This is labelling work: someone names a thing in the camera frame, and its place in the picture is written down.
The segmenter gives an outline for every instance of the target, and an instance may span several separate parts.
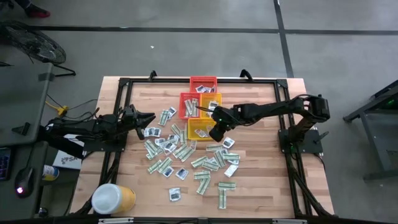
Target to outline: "red basket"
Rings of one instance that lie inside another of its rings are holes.
[[[213,86],[216,88],[215,93],[217,92],[217,77],[191,77],[189,81],[190,85],[190,93],[196,93],[196,87],[203,85],[204,87]]]
[[[193,98],[198,99],[198,106],[200,105],[200,93],[180,93],[180,109],[178,110],[178,116],[181,119],[189,119],[189,118],[199,118],[200,111],[198,112],[197,117],[185,117],[185,100],[192,100]]]

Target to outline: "yellow cup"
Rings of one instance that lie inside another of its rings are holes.
[[[134,191],[116,184],[99,186],[91,198],[94,211],[103,215],[126,212],[132,209],[135,203],[136,194]]]

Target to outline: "keyboard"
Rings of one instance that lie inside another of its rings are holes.
[[[10,178],[11,159],[11,149],[8,147],[0,148],[0,181]]]

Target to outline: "computer mouse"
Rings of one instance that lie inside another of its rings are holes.
[[[15,177],[15,191],[18,197],[26,198],[33,192],[34,170],[31,167],[21,169]]]

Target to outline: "yellow basket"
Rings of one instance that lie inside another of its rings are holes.
[[[201,93],[200,106],[209,107],[210,101],[216,101],[221,106],[221,93]],[[200,111],[200,118],[210,118],[206,111]]]
[[[196,132],[196,129],[203,130],[207,133],[207,126],[213,128],[216,122],[211,118],[190,118],[188,119],[188,139],[189,140],[212,140],[211,137],[201,138]]]

